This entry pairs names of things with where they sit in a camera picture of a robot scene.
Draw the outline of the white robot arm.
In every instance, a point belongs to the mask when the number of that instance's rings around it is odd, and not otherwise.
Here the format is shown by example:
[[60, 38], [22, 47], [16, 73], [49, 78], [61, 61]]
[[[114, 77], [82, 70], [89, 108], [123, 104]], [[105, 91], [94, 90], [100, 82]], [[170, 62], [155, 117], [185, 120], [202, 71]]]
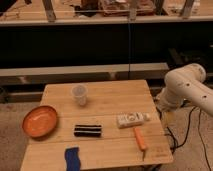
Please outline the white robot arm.
[[157, 95], [158, 109], [176, 110], [187, 99], [213, 117], [213, 89], [203, 84], [205, 79], [206, 71], [197, 63], [169, 71], [164, 77], [165, 87]]

